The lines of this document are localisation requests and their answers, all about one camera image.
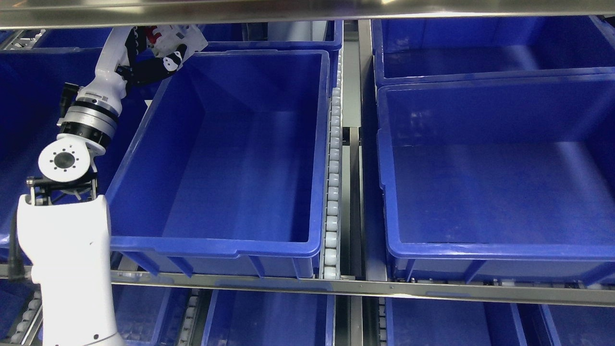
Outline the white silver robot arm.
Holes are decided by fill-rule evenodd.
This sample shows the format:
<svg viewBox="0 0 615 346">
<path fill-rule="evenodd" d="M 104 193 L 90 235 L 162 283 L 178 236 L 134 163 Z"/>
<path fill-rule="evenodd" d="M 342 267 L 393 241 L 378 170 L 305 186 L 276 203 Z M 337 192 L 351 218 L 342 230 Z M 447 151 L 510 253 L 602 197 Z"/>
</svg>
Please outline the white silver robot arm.
<svg viewBox="0 0 615 346">
<path fill-rule="evenodd" d="M 110 273 L 111 223 L 97 195 L 94 158 L 117 129 L 125 83 L 92 82 L 79 90 L 62 117 L 60 133 L 38 158 L 46 190 L 91 183 L 88 201 L 55 205 L 35 191 L 18 200 L 18 241 L 40 285 L 45 346 L 123 346 L 114 314 Z"/>
</svg>

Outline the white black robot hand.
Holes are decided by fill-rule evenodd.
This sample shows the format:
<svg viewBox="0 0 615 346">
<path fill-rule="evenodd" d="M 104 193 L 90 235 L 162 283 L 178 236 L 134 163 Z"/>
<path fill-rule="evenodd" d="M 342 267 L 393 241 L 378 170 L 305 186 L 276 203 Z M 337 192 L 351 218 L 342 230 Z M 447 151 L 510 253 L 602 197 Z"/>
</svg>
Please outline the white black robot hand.
<svg viewBox="0 0 615 346">
<path fill-rule="evenodd" d="M 94 79 L 79 90 L 79 97 L 116 107 L 133 87 L 151 85 L 182 68 L 186 46 L 162 58 L 148 47 L 145 26 L 114 27 L 103 45 Z"/>
</svg>

